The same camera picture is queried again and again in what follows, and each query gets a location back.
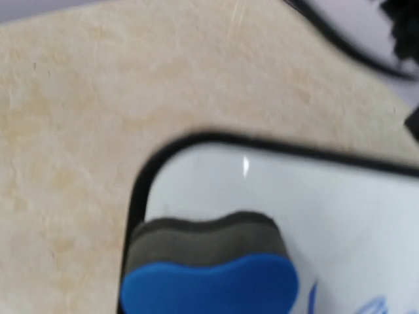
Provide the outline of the white whiteboard black frame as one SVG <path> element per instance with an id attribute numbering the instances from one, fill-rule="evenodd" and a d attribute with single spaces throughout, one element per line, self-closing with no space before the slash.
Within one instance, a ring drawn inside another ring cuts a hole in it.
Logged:
<path id="1" fill-rule="evenodd" d="M 416 168 L 231 133 L 192 133 L 147 160 L 132 189 L 121 271 L 140 222 L 238 211 L 280 229 L 299 279 L 290 313 L 418 312 Z"/>

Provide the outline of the blue whiteboard eraser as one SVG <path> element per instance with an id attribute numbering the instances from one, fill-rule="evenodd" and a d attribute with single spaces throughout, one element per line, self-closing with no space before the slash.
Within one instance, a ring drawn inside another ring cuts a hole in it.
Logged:
<path id="1" fill-rule="evenodd" d="M 297 300 L 280 229 L 260 213 L 140 222 L 125 251 L 119 313 L 290 313 Z"/>

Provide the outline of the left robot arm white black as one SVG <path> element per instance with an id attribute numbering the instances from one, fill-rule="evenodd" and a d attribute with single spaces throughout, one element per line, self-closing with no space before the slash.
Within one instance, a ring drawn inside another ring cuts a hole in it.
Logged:
<path id="1" fill-rule="evenodd" d="M 288 2 L 333 47 L 386 77 L 418 80 L 417 1 Z"/>

